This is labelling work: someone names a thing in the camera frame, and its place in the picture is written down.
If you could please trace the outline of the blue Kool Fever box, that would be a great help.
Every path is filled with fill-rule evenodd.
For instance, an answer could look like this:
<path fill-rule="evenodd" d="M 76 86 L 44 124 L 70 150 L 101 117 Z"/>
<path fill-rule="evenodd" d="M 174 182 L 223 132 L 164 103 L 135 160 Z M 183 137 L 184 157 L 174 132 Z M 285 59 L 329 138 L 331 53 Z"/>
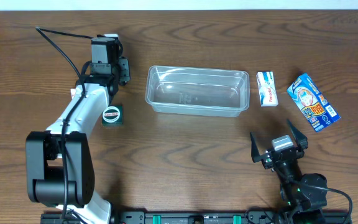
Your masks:
<path fill-rule="evenodd" d="M 341 119 L 307 73 L 300 75 L 287 93 L 317 133 Z"/>

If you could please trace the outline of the white blue Panadol box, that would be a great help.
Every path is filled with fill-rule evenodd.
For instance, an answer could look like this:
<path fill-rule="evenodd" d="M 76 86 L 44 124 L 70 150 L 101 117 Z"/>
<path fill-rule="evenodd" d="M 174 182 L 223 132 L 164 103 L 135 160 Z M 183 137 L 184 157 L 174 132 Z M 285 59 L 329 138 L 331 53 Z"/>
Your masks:
<path fill-rule="evenodd" d="M 256 78 L 261 106 L 277 106 L 278 98 L 273 72 L 257 72 Z"/>

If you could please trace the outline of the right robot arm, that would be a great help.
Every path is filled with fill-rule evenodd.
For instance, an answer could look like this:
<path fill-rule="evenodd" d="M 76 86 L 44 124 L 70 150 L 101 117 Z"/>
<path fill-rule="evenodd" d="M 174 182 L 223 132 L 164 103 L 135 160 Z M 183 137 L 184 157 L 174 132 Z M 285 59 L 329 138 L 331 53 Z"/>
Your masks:
<path fill-rule="evenodd" d="M 251 140 L 251 159 L 274 171 L 280 181 L 280 194 L 288 204 L 273 215 L 274 223 L 325 223 L 322 208 L 327 205 L 327 180 L 321 174 L 303 174 L 298 159 L 305 155 L 308 138 L 290 121 L 292 137 L 284 135 L 272 140 L 272 148 L 259 153 L 254 136 Z"/>

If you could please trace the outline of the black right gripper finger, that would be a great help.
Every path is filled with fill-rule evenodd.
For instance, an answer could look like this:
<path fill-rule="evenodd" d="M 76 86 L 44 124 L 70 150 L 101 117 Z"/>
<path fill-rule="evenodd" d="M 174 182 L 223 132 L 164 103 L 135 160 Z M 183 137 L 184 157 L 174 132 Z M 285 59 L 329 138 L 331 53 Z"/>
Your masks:
<path fill-rule="evenodd" d="M 287 124 L 291 130 L 291 133 L 296 141 L 297 146 L 300 149 L 307 149 L 308 148 L 308 138 L 301 132 L 299 131 L 293 124 L 292 122 L 288 119 L 287 120 Z"/>
<path fill-rule="evenodd" d="M 256 162 L 260 162 L 261 158 L 260 158 L 260 154 L 259 154 L 259 150 L 256 144 L 256 141 L 253 137 L 252 132 L 250 132 L 250 140 L 251 140 L 251 159 L 253 163 Z"/>

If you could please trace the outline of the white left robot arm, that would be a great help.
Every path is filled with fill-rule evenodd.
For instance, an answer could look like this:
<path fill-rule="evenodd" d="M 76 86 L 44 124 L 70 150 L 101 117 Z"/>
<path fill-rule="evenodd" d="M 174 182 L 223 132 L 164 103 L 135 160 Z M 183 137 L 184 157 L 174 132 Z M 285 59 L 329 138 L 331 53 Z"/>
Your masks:
<path fill-rule="evenodd" d="M 112 223 L 112 205 L 94 189 L 88 139 L 119 86 L 130 79 L 117 34 L 91 40 L 92 59 L 82 68 L 72 100 L 45 131 L 25 141 L 27 193 L 32 202 L 57 208 L 41 223 Z"/>

